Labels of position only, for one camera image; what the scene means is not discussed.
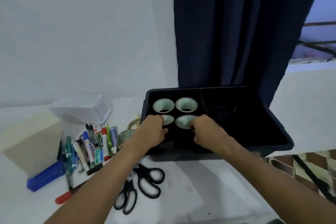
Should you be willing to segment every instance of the black plastic bin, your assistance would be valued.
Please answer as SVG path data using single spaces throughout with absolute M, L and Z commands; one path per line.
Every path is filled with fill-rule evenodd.
M 168 98 L 176 102 L 183 97 L 198 102 L 198 108 L 188 114 L 207 114 L 242 146 L 259 153 L 261 157 L 274 151 L 291 150 L 294 146 L 291 137 L 270 109 L 244 86 L 149 90 L 143 102 L 141 122 L 149 114 L 159 114 L 153 109 L 155 101 Z M 166 114 L 176 119 L 186 113 L 175 107 Z M 146 153 L 153 161 L 219 159 L 216 154 L 194 142 L 195 135 L 191 129 L 179 128 L 175 122 L 167 127 L 169 132 L 165 140 Z

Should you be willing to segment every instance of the black scissors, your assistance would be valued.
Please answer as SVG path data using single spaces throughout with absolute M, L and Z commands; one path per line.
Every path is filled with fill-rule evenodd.
M 137 198 L 138 198 L 138 193 L 133 186 L 133 177 L 134 177 L 133 173 L 130 172 L 128 174 L 127 180 L 124 183 L 123 189 L 119 193 L 118 198 L 114 203 L 114 208 L 116 210 L 123 209 L 123 213 L 125 215 L 132 212 L 137 202 Z M 135 196 L 133 203 L 130 202 L 132 193 L 134 193 L 134 196 Z
M 165 179 L 165 173 L 160 168 L 147 168 L 139 163 L 139 167 L 133 168 L 135 173 L 138 175 L 138 187 L 140 191 L 151 199 L 156 199 L 161 194 L 161 189 L 156 184 L 161 184 Z M 159 173 L 159 177 L 155 178 L 153 176 L 154 172 Z M 146 188 L 143 186 L 143 183 L 149 185 L 155 192 L 151 193 L 146 191 Z

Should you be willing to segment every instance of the dark blue curtain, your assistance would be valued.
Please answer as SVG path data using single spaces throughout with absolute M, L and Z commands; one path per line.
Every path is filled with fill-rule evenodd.
M 271 104 L 314 0 L 174 0 L 179 87 L 245 85 Z

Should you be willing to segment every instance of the forearm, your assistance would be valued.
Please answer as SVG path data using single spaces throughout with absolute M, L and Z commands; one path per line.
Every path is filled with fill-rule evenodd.
M 129 139 L 122 150 L 45 223 L 103 224 L 129 172 L 146 150 L 137 138 Z
M 239 171 L 287 224 L 336 223 L 336 206 L 243 147 L 218 154 Z

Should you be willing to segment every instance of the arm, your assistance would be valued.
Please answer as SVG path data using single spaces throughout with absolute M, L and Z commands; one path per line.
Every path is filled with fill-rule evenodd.
M 45 223 L 103 224 L 129 172 L 152 147 L 163 141 L 168 129 L 163 118 L 149 115 L 124 147 L 91 177 Z
M 230 163 L 287 224 L 336 223 L 336 206 L 242 147 L 206 115 L 193 120 L 195 142 Z

